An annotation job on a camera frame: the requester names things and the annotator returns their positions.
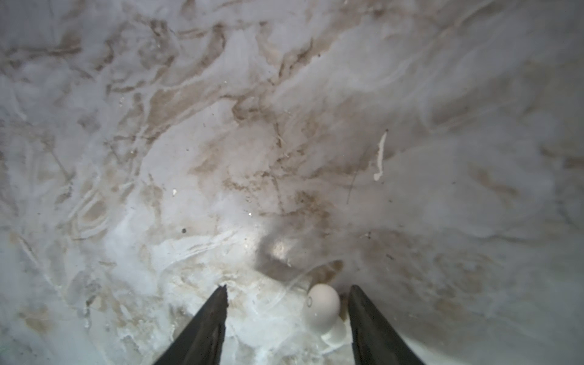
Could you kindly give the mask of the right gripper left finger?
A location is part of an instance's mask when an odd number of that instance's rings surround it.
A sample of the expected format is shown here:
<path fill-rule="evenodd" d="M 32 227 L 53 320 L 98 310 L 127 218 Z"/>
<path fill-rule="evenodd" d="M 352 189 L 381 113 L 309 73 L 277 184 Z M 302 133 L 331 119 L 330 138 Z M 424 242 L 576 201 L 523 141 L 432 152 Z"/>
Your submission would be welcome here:
<path fill-rule="evenodd" d="M 218 365 L 225 338 L 228 289 L 218 287 L 154 365 Z"/>

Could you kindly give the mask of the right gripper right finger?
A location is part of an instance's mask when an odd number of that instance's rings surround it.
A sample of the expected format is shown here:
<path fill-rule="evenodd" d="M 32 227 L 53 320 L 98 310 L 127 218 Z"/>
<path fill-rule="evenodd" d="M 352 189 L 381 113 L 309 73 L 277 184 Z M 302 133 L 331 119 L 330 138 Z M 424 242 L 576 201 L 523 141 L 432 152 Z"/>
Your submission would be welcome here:
<path fill-rule="evenodd" d="M 358 285 L 348 295 L 356 365 L 424 365 Z"/>

